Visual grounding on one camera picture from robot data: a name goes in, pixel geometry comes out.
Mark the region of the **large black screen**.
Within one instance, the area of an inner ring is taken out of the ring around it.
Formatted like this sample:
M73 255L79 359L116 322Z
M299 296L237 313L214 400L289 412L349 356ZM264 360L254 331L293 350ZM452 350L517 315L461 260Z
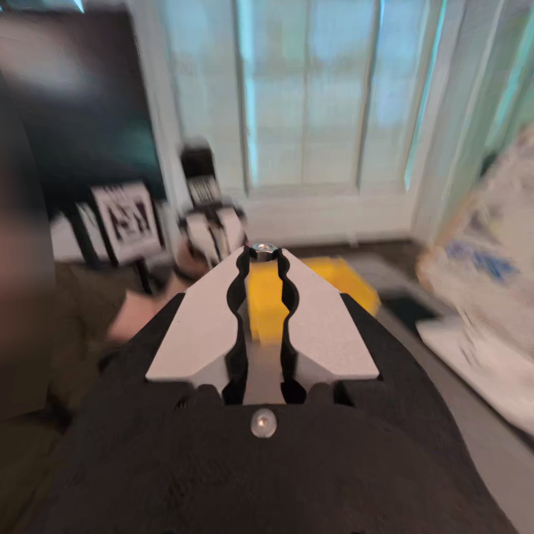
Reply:
M166 201L131 16L126 10L53 13L32 20L33 34L56 39L27 126L40 150L64 158L71 181L144 181Z

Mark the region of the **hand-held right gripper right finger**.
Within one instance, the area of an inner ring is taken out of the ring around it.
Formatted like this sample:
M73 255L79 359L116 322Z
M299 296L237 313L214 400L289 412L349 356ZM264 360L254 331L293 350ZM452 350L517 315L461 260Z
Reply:
M287 404L303 404L317 384L375 381L380 371L347 304L350 294L286 249L278 250L282 303L280 389Z

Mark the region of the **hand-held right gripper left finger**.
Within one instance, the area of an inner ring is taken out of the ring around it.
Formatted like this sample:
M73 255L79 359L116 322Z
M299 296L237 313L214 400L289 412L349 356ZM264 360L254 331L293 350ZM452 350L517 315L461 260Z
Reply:
M173 320L146 372L148 382L211 385L242 404L248 377L244 321L250 248L242 246L180 294Z

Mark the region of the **person's left hand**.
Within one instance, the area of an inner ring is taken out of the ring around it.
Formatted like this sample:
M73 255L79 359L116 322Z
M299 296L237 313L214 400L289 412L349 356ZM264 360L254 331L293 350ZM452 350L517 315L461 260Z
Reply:
M211 266L205 256L195 251L187 238L183 238L178 244L172 270L178 279L194 284L211 270Z

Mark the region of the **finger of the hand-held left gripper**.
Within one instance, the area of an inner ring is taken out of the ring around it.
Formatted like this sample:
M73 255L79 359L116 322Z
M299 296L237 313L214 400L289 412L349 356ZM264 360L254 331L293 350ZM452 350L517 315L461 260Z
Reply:
M218 245L221 256L229 256L246 244L246 216L235 206L217 210L219 221Z
M206 215L201 212L187 214L185 230L193 255L202 256L207 263L215 263L215 241Z

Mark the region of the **large grid window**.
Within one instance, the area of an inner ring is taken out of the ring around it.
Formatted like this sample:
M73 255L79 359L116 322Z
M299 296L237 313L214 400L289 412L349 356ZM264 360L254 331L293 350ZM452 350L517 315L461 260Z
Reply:
M457 1L159 1L184 142L226 191L408 191Z

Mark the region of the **steel hex nut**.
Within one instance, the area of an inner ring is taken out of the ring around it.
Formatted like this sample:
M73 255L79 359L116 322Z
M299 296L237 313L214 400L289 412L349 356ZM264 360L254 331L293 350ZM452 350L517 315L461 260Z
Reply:
M249 254L254 262L266 263L277 259L278 248L273 244L252 244Z

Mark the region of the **instruction sheet board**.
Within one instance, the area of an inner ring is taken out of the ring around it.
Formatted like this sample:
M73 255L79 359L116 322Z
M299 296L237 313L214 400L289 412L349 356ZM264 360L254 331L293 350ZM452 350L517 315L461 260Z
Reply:
M469 192L417 276L468 324L533 354L533 124Z

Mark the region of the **person's left forearm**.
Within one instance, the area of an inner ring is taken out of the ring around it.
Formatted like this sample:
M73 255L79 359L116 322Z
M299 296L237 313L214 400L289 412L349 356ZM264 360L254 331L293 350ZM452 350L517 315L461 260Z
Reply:
M124 303L110 324L106 337L111 342L126 343L135 337L170 301L192 285L173 274L164 292L147 296L126 291Z

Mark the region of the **olive green shirt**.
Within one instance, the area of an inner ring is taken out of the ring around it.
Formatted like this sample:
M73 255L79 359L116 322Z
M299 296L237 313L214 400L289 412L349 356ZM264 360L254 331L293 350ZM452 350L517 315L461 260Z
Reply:
M72 263L56 262L55 322L52 376L94 363L93 350L116 348L129 337L112 333L125 303L123 281Z

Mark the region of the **framed marker sign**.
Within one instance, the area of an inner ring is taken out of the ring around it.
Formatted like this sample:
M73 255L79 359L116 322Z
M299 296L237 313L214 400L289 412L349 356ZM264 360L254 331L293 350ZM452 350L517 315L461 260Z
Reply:
M165 249L154 200L144 182L90 187L113 263L123 266Z

